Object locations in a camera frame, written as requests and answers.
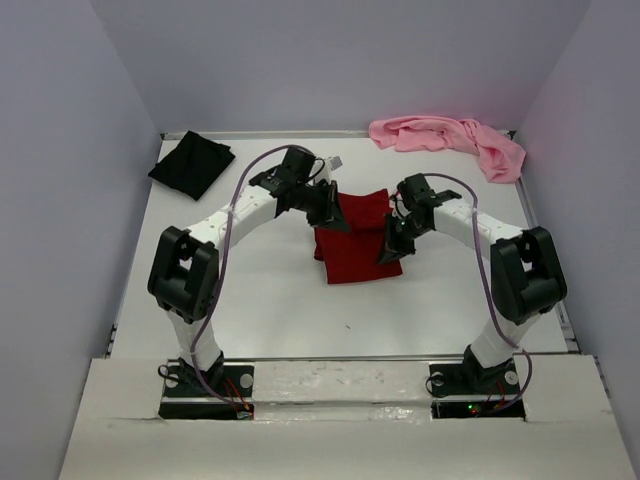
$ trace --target red cloth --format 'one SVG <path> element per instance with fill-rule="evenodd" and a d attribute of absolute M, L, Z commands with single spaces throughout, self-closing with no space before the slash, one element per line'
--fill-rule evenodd
<path fill-rule="evenodd" d="M 387 190 L 363 197 L 340 193 L 340 206 L 351 232 L 315 229 L 314 258 L 324 261 L 327 283 L 368 282 L 402 275 L 399 261 L 378 265 L 384 243 L 384 216 L 391 213 Z"/>

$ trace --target pink towel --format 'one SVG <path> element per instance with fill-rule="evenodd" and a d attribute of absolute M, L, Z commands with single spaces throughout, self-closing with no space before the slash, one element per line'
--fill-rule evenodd
<path fill-rule="evenodd" d="M 397 152 L 452 148 L 478 155 L 478 166 L 487 181 L 512 183 L 520 178 L 524 149 L 491 127 L 475 120 L 445 117 L 400 117 L 376 120 L 369 136 L 379 148 L 395 145 Z"/>

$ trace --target gray wall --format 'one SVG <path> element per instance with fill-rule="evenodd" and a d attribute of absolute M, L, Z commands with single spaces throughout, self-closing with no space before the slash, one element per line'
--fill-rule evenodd
<path fill-rule="evenodd" d="M 521 124 L 588 0 L 91 0 L 161 131 Z"/>
<path fill-rule="evenodd" d="M 638 25 L 637 0 L 594 1 L 519 140 L 533 205 L 567 276 L 571 323 L 600 357 L 640 473 Z"/>
<path fill-rule="evenodd" d="M 58 477 L 159 148 L 86 0 L 0 2 L 0 478 Z"/>

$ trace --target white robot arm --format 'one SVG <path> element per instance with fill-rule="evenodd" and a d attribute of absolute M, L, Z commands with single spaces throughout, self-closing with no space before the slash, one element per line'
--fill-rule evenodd
<path fill-rule="evenodd" d="M 457 179 L 444 177 L 463 185 Z M 541 227 L 523 229 L 484 213 L 451 190 L 436 193 L 425 174 L 407 177 L 397 186 L 395 209 L 387 216 L 385 244 L 380 262 L 415 253 L 414 239 L 437 231 L 479 252 L 491 265 L 490 318 L 480 336 L 467 347 L 453 383 L 470 392 L 486 392 L 512 361 L 514 347 L 542 313 L 550 311 L 567 294 L 567 286 L 551 235 Z"/>
<path fill-rule="evenodd" d="M 228 245 L 230 204 L 184 230 L 169 227 L 162 233 L 148 290 L 173 324 L 185 368 L 197 364 L 211 383 L 221 373 L 222 351 L 211 326 L 204 330 L 202 326 L 214 299 L 222 252 L 292 208 L 305 212 L 312 227 L 349 230 L 338 202 L 337 184 L 331 181 L 330 170 L 336 168 L 336 161 L 337 157 L 321 160 L 318 165 L 308 152 L 287 150 L 280 165 L 260 173 L 241 191 L 233 208 Z"/>

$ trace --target white tabletop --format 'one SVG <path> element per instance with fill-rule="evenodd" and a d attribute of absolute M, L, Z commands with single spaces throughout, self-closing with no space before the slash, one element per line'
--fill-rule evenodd
<path fill-rule="evenodd" d="M 61 480 L 635 478 L 591 357 L 534 356 L 526 422 L 432 420 L 412 361 L 257 362 L 253 421 L 162 420 L 161 361 L 93 361 Z"/>
<path fill-rule="evenodd" d="M 112 356 L 171 357 L 178 351 L 164 312 L 146 291 L 158 239 L 170 225 L 185 228 L 227 203 L 244 166 L 260 153 L 298 143 L 319 156 L 339 155 L 339 190 L 364 195 L 418 172 L 446 173 L 469 183 L 480 209 L 526 226 L 514 185 L 487 183 L 475 157 L 454 151 L 397 153 L 365 138 L 221 140 L 237 159 L 200 201 L 154 183 L 118 319 Z M 177 145 L 165 141 L 160 158 Z M 276 154 L 255 173 L 275 165 Z M 429 180 L 436 190 L 456 185 Z M 439 233 L 416 241 L 400 277 L 327 285 L 313 259 L 313 231 L 300 212 L 283 214 L 231 251 L 214 328 L 228 358 L 352 357 L 460 354 L 488 318 L 474 253 Z M 523 341 L 531 352 L 566 352 L 558 315 L 549 313 Z"/>

